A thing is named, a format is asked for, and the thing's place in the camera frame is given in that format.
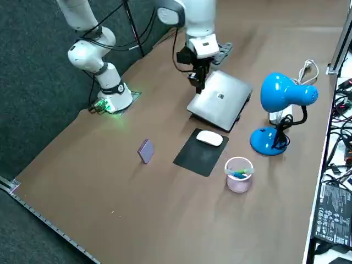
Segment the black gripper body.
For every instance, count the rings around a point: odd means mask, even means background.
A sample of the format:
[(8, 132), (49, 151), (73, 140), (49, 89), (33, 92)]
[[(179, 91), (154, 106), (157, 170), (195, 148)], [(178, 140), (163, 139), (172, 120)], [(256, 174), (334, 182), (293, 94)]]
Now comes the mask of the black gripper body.
[(177, 62), (186, 65), (192, 65), (192, 70), (203, 69), (205, 72), (209, 72), (211, 63), (214, 61), (214, 57), (208, 58), (197, 58), (196, 54), (191, 51), (188, 47), (183, 47), (177, 52)]

